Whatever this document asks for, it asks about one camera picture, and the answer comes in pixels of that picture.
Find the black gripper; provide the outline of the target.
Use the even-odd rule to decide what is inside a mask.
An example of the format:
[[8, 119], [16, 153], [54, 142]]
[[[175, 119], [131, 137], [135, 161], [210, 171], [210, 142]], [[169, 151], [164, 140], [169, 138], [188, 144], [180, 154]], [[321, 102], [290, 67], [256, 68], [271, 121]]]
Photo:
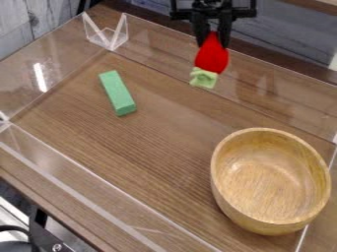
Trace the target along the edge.
[[220, 46], [226, 48], [230, 42], [232, 20], [256, 16], [256, 0], [248, 0], [246, 6], [235, 6], [232, 0], [192, 0], [188, 7], [180, 7], [179, 1], [169, 0], [169, 18], [172, 20], [191, 19], [198, 46], [203, 45], [211, 31], [207, 19], [218, 19], [218, 40]]

